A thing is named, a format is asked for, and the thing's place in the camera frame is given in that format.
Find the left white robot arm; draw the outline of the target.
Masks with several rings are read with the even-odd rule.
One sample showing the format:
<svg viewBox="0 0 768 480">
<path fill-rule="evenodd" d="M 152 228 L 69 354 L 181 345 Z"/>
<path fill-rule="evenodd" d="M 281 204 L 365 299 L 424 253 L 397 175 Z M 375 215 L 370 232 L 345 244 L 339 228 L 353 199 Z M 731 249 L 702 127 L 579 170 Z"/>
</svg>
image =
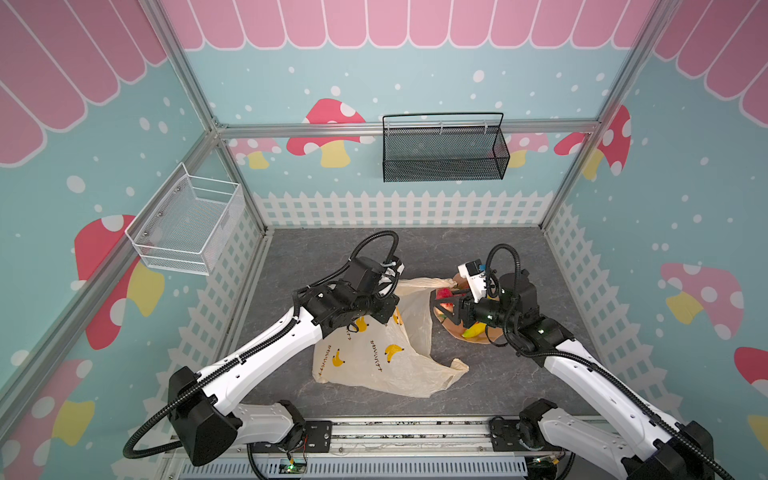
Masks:
<svg viewBox="0 0 768 480">
<path fill-rule="evenodd" d="M 140 459 L 183 449 L 206 465 L 239 441 L 280 443 L 298 433 L 303 419 L 286 402 L 251 420 L 240 404 L 262 380 L 296 354 L 358 318 L 387 324 L 399 298 L 404 270 L 394 255 L 383 261 L 351 257 L 336 272 L 293 291 L 289 310 L 239 350 L 198 372 L 183 367 L 169 381 L 168 403 L 127 440 L 122 454 Z"/>
</svg>

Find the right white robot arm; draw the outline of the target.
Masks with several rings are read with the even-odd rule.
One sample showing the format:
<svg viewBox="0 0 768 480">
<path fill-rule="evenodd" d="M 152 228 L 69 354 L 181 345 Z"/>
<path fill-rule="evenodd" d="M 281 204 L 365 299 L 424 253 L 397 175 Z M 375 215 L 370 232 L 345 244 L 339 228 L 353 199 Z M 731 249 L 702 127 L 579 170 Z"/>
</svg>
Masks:
<svg viewBox="0 0 768 480">
<path fill-rule="evenodd" d="M 539 399 L 519 413 L 513 437 L 522 447 L 560 447 L 616 479 L 730 478 L 705 428 L 677 421 L 609 372 L 570 331 L 540 313 L 525 275 L 495 279 L 467 264 L 458 276 L 463 289 L 449 315 L 454 324 L 500 329 L 518 356 L 566 383 L 613 428 L 606 431 Z"/>
</svg>

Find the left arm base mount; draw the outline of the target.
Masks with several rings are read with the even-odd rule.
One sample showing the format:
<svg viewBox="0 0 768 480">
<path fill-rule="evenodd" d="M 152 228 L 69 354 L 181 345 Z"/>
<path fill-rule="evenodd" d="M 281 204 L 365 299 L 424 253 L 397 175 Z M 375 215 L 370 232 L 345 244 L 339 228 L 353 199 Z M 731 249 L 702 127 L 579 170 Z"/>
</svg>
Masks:
<svg viewBox="0 0 768 480">
<path fill-rule="evenodd" d="M 307 421 L 294 426 L 287 436 L 277 443 L 257 442 L 252 445 L 254 453 L 328 453 L 332 438 L 333 423 L 327 420 Z"/>
</svg>

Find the banana print plastic bag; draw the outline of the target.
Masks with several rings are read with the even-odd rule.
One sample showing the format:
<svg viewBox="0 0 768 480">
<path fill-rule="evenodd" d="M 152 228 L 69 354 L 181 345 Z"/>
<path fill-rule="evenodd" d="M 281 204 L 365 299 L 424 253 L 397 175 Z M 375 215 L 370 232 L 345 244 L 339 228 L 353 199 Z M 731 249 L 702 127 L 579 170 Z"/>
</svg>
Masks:
<svg viewBox="0 0 768 480">
<path fill-rule="evenodd" d="M 360 317 L 356 332 L 340 329 L 315 345 L 314 380 L 415 398 L 449 389 L 469 366 L 458 358 L 443 365 L 431 357 L 430 296 L 455 285 L 451 279 L 401 281 L 395 291 L 399 302 L 387 323 Z"/>
</svg>

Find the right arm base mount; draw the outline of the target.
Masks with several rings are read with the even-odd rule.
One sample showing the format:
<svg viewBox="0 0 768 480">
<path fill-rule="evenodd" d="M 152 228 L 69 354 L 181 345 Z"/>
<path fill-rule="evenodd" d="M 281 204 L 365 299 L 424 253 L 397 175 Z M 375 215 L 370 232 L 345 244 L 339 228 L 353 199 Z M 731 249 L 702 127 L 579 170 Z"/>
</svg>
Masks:
<svg viewBox="0 0 768 480">
<path fill-rule="evenodd" d="M 492 417 L 488 422 L 494 452 L 568 453 L 568 450 L 548 443 L 536 425 L 518 418 Z"/>
</svg>

